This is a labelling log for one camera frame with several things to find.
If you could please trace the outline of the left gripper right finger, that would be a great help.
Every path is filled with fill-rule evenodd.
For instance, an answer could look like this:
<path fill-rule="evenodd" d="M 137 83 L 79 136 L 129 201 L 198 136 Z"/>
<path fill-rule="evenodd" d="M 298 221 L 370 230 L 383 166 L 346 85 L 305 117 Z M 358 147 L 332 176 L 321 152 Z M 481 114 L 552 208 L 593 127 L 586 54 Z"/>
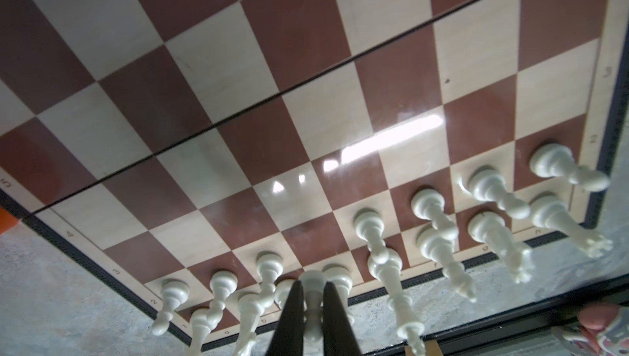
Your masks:
<path fill-rule="evenodd" d="M 324 287 L 323 322 L 324 356 L 362 356 L 343 303 L 332 282 Z"/>

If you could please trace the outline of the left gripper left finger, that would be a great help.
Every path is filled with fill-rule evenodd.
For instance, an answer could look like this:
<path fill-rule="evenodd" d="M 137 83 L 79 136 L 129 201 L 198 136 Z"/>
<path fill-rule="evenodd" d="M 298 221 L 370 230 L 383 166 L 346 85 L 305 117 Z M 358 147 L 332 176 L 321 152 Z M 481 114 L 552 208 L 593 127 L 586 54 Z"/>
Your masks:
<path fill-rule="evenodd" d="M 266 356 L 303 356 L 304 295 L 301 281 L 293 283 Z"/>

